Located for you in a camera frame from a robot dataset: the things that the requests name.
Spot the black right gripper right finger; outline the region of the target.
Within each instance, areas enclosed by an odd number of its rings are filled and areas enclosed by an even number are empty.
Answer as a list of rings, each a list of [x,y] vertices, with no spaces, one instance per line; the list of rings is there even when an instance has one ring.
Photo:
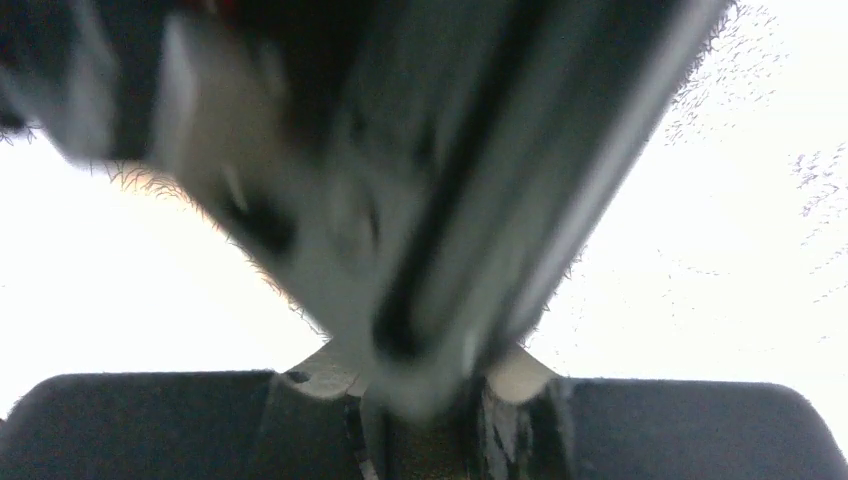
[[[843,479],[810,402],[769,383],[574,378],[520,346],[485,376],[474,479]]]

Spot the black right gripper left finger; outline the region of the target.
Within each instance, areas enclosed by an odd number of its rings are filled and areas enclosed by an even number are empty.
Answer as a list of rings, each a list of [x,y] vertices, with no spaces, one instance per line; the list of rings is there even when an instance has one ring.
[[[1,425],[5,479],[382,479],[333,343],[272,370],[61,374]]]

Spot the yellow duck towel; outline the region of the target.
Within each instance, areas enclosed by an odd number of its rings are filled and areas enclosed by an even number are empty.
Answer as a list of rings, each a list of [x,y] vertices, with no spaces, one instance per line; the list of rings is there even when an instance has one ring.
[[[169,176],[427,421],[536,323],[724,1],[5,1],[1,122]]]

